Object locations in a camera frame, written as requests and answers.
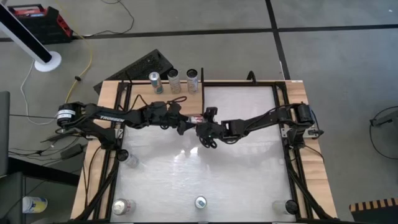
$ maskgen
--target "white table surface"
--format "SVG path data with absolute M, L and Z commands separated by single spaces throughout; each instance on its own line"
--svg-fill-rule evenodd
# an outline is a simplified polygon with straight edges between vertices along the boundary
M 205 107 L 218 107 L 215 120 L 248 119 L 275 106 L 271 87 L 206 87 Z M 123 148 L 140 164 L 119 167 L 115 199 L 136 202 L 134 213 L 112 222 L 270 222 L 293 221 L 272 209 L 291 199 L 278 126 L 252 132 L 233 145 L 203 147 L 195 130 L 179 136 L 151 126 L 126 128 Z M 198 196 L 208 204 L 194 206 Z

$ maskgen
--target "white cable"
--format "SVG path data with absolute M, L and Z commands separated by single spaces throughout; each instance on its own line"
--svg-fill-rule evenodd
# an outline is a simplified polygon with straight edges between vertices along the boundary
M 25 93 L 24 93 L 24 85 L 25 85 L 25 82 L 26 82 L 27 78 L 32 73 L 32 69 L 33 69 L 33 64 L 34 63 L 35 63 L 35 60 L 33 60 L 32 65 L 30 66 L 29 72 L 27 73 L 27 76 L 26 76 L 25 80 L 22 82 L 22 85 L 21 85 L 21 93 L 24 96 L 25 105 L 26 105 L 26 116 L 29 116 L 29 105 L 27 103 L 26 96 L 25 96 Z M 36 122 L 32 121 L 29 117 L 26 117 L 26 118 L 28 119 L 29 122 L 31 122 L 32 124 L 36 124 L 36 125 L 48 125 L 48 124 L 50 124 L 51 122 L 53 122 L 55 120 L 55 118 L 54 118 L 54 119 L 52 119 L 51 121 L 48 121 L 48 122 L 36 123 Z

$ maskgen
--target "black keyboard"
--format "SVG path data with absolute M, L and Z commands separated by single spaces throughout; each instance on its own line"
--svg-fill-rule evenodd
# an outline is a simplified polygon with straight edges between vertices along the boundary
M 148 80 L 151 72 L 157 72 L 161 80 L 167 80 L 167 72 L 171 69 L 173 65 L 155 49 L 106 80 Z M 94 86 L 97 94 L 100 94 L 101 87 L 102 82 Z

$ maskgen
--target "table leg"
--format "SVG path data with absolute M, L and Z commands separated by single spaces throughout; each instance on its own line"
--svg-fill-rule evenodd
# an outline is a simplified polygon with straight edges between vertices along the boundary
M 71 174 L 65 171 L 40 166 L 30 162 L 22 161 L 15 158 L 8 158 L 8 174 L 15 172 L 22 172 L 28 177 L 48 180 L 51 182 L 58 182 L 61 184 L 68 184 L 77 186 L 79 184 L 79 175 Z

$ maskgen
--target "wooden board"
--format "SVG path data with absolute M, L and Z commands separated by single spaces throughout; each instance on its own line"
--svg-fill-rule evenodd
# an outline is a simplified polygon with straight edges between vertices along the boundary
M 308 103 L 303 81 L 286 81 L 286 87 L 287 94 L 289 96 L 289 103 Z M 318 140 L 305 139 L 305 144 L 322 153 Z M 335 204 L 333 202 L 333 197 L 331 196 L 329 181 L 322 158 L 306 147 L 301 149 L 300 155 L 303 162 L 304 175 L 308 190 L 327 214 L 332 217 L 337 217 Z M 299 200 L 299 204 L 302 205 L 300 206 L 300 212 L 302 217 L 304 217 L 305 208 L 303 207 L 302 197 Z
M 148 81 L 133 81 L 134 83 L 149 83 Z M 248 80 L 212 80 L 209 82 L 251 82 Z M 103 83 L 103 88 L 101 94 L 99 96 L 98 105 L 106 106 L 108 108 L 113 108 L 114 101 L 116 99 L 116 89 L 118 86 L 118 81 L 106 81 Z M 287 93 L 289 96 L 290 103 L 308 103 L 307 94 L 304 89 L 304 84 L 302 81 L 286 81 Z M 143 99 L 147 102 L 153 101 L 167 101 L 172 100 L 176 97 L 185 95 L 188 97 L 188 100 L 182 103 L 182 113 L 183 114 L 198 114 L 202 112 L 202 100 L 201 93 L 197 93 L 195 95 L 187 94 L 186 84 L 182 82 L 182 92 L 179 95 L 171 94 L 170 88 L 167 82 L 164 82 L 164 91 L 165 93 L 161 95 L 156 95 L 153 93 L 153 89 L 150 85 L 134 85 L 131 94 L 131 103 L 134 101 L 137 94 L 142 95 Z M 143 106 L 143 102 L 137 100 L 136 106 L 134 108 L 138 108 Z M 97 124 L 102 127 L 109 127 L 110 122 L 108 121 L 96 121 Z M 320 146 L 317 140 L 306 140 L 306 144 L 318 151 L 320 151 Z M 99 146 L 98 141 L 91 141 L 87 147 L 86 157 L 84 161 L 86 174 L 88 174 L 88 166 L 90 164 L 91 158 Z M 323 165 L 322 159 L 314 154 L 311 151 L 306 149 L 302 149 L 300 151 L 303 160 L 303 168 L 305 173 L 305 178 L 307 180 L 307 187 L 317 202 L 323 207 L 323 209 L 331 216 L 336 217 L 335 205 L 333 203 L 333 198 L 331 196 L 330 186 L 328 183 L 328 179 L 326 176 L 325 166 Z M 88 189 L 88 198 L 91 200 L 95 195 L 98 184 L 100 181 L 101 168 L 103 165 L 104 159 L 104 151 L 100 150 L 93 161 L 93 167 L 91 169 L 91 177 L 90 177 L 90 188 Z M 106 208 L 106 200 L 108 199 L 108 194 L 106 193 L 102 206 L 100 218 L 104 217 L 105 208 Z M 298 190 L 299 204 L 303 202 L 302 194 Z M 83 174 L 80 176 L 79 186 L 77 188 L 75 203 L 73 205 L 71 218 L 75 218 L 79 216 L 79 214 L 84 209 L 84 201 L 85 201 L 85 187 Z M 303 206 L 300 207 L 302 212 L 302 216 L 305 217 L 305 209 Z

